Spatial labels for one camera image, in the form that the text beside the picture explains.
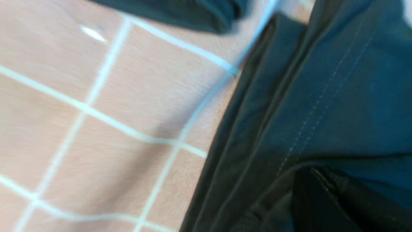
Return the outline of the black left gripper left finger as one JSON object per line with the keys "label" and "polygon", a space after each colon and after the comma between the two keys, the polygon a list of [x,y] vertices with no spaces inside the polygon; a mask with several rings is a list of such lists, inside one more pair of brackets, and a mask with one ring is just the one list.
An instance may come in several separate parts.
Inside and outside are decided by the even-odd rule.
{"label": "black left gripper left finger", "polygon": [[362,231],[325,185],[325,179],[311,168],[295,173],[291,217],[295,232]]}

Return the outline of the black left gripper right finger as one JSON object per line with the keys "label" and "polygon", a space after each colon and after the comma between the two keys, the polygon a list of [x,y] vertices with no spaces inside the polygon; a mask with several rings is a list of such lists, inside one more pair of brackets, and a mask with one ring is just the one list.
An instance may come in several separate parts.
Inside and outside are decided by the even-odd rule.
{"label": "black left gripper right finger", "polygon": [[318,167],[337,203],[363,232],[410,232],[411,211],[338,170]]}

